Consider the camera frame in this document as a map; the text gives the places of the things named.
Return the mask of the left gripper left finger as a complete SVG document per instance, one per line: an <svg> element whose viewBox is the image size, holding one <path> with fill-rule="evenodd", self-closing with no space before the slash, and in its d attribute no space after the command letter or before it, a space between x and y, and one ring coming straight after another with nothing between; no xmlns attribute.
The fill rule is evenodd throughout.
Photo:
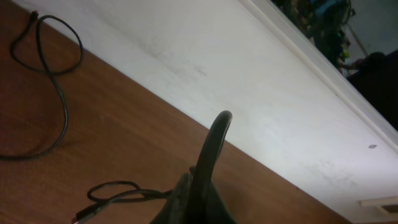
<svg viewBox="0 0 398 224"><path fill-rule="evenodd" d="M183 224L191 183L192 175L183 174L150 224Z"/></svg>

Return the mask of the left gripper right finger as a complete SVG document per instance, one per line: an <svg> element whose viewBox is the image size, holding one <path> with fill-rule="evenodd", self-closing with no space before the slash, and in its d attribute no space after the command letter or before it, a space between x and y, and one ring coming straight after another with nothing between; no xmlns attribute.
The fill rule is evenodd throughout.
<svg viewBox="0 0 398 224"><path fill-rule="evenodd" d="M207 192L205 217L208 224L237 224L213 183L209 185Z"/></svg>

